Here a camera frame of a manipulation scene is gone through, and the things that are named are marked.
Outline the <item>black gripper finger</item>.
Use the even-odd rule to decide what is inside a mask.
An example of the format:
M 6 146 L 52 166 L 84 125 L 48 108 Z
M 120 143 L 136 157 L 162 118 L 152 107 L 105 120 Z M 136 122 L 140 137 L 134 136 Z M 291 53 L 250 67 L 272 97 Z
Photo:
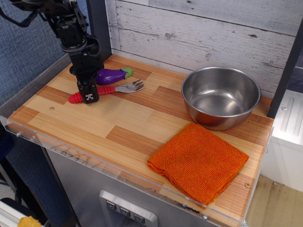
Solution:
M 84 81 L 82 84 L 78 81 L 77 86 L 84 103 L 90 104 L 99 100 L 97 86 L 94 81 Z

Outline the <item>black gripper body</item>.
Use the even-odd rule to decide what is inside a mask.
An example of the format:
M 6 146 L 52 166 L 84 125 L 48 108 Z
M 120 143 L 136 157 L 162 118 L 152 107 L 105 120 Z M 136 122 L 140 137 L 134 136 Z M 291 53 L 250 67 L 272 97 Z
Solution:
M 70 48 L 72 62 L 70 73 L 76 76 L 80 84 L 90 84 L 99 70 L 104 68 L 99 48 Z

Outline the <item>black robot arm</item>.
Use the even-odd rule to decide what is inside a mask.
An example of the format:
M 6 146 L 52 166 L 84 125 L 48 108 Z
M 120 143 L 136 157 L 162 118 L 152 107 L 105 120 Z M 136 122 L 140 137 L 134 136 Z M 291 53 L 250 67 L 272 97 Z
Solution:
M 77 78 L 78 92 L 69 98 L 70 103 L 94 103 L 99 100 L 95 77 L 104 68 L 99 41 L 88 34 L 89 26 L 86 16 L 81 12 L 75 0 L 13 0 L 16 8 L 29 11 L 23 21 L 18 22 L 3 11 L 0 15 L 7 21 L 19 26 L 28 27 L 40 16 L 48 22 L 51 29 L 61 41 L 61 49 L 71 59 L 70 73 Z

